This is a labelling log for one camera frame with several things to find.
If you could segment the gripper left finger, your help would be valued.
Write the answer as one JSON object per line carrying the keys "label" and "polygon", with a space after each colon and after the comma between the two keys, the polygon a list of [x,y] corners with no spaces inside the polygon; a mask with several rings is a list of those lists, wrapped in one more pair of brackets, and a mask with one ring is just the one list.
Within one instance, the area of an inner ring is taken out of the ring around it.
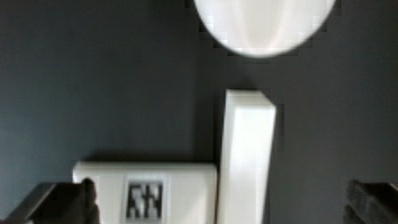
{"label": "gripper left finger", "polygon": [[94,181],[41,183],[4,224],[100,224]]}

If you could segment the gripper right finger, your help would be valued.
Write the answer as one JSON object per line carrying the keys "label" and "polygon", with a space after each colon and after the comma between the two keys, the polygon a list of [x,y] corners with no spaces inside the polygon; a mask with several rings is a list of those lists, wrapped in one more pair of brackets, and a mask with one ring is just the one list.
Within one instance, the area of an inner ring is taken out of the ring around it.
{"label": "gripper right finger", "polygon": [[398,185],[348,182],[343,224],[398,224]]}

